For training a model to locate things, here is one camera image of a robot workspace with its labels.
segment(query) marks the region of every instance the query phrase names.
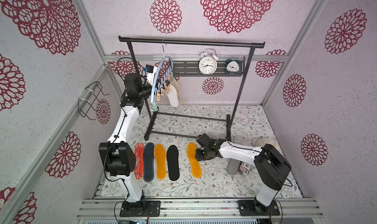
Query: white insole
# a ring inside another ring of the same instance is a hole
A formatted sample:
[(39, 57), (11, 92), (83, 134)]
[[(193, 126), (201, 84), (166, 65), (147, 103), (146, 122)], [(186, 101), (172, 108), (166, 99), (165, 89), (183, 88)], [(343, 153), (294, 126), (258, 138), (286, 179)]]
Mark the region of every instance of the white insole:
[(165, 93), (167, 95), (167, 98), (169, 99), (169, 103), (174, 108), (178, 107), (179, 103), (178, 103), (177, 90), (172, 84), (170, 84), (169, 87), (170, 87), (169, 94)]

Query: wallpaper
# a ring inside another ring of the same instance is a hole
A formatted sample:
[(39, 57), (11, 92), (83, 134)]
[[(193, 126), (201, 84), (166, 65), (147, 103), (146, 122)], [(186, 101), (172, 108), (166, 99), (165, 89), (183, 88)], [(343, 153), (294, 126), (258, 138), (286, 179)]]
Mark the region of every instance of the wallpaper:
[[(1, 209), (101, 62), (71, 0), (0, 0), (0, 7)], [(74, 132), (66, 142), (77, 142), (79, 160), (77, 138)], [(50, 173), (69, 175), (78, 166), (73, 158)], [(38, 197), (30, 194), (25, 213)]]
[(88, 100), (94, 101), (95, 108), (101, 107), (102, 102), (110, 105), (106, 123), (96, 116), (101, 110), (89, 110), (88, 118), (79, 116), (14, 223), (73, 223), (82, 200), (93, 196), (103, 171), (98, 146), (111, 135), (120, 114), (119, 99), (109, 75), (106, 74), (100, 83), (102, 91), (108, 95), (100, 93), (98, 100), (93, 96)]
[[(256, 54), (288, 50), (314, 0), (83, 0), (106, 54), (128, 51), (118, 36), (266, 42)], [(169, 54), (204, 46), (168, 44)], [(247, 48), (216, 47), (220, 54)], [(135, 43), (136, 54), (161, 54), (161, 44)]]
[(375, 223), (377, 5), (329, 0), (266, 115), (326, 221)]
[[(83, 0), (106, 54), (129, 54), (118, 36), (266, 42), (255, 54), (287, 54), (314, 0)], [(161, 44), (133, 43), (135, 54), (162, 54)], [(196, 55), (210, 46), (164, 45), (167, 55)], [(249, 48), (213, 47), (220, 55)], [(155, 65), (155, 62), (143, 62)], [(124, 64), (119, 75), (133, 69)], [(260, 104), (281, 62), (252, 62), (240, 103)], [(233, 104), (241, 77), (180, 77), (184, 104)]]

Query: red insole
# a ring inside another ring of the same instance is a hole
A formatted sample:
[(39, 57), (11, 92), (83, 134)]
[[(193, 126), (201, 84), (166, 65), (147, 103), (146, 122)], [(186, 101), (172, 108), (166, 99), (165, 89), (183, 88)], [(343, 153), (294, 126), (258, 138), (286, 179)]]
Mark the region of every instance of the red insole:
[(143, 172), (144, 172), (143, 152), (144, 152), (144, 144), (137, 143), (135, 147), (136, 167), (134, 170), (137, 180), (139, 180), (143, 176)]

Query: yellow insole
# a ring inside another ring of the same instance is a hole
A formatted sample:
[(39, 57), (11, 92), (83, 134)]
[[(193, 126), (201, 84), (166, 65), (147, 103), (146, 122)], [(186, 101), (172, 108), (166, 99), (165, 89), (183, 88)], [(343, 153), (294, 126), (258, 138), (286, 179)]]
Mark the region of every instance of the yellow insole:
[(199, 162), (195, 158), (195, 150), (197, 149), (195, 143), (189, 143), (187, 146), (187, 157), (191, 165), (191, 174), (195, 178), (202, 176), (202, 169), (200, 168)]
[(157, 164), (157, 178), (160, 180), (166, 177), (166, 151), (162, 144), (155, 146), (155, 160)]

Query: white alarm clock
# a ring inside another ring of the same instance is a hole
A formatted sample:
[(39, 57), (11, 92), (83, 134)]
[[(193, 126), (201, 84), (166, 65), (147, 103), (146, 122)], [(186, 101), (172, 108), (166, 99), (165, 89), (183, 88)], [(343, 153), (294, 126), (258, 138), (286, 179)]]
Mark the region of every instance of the white alarm clock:
[(241, 63), (238, 60), (229, 59), (225, 62), (225, 74), (237, 74), (241, 70)]
[[(213, 50), (215, 53), (210, 56), (207, 50)], [(199, 61), (199, 71), (202, 74), (213, 74), (217, 69), (217, 61), (219, 57), (214, 49), (207, 49), (200, 54), (202, 59)]]

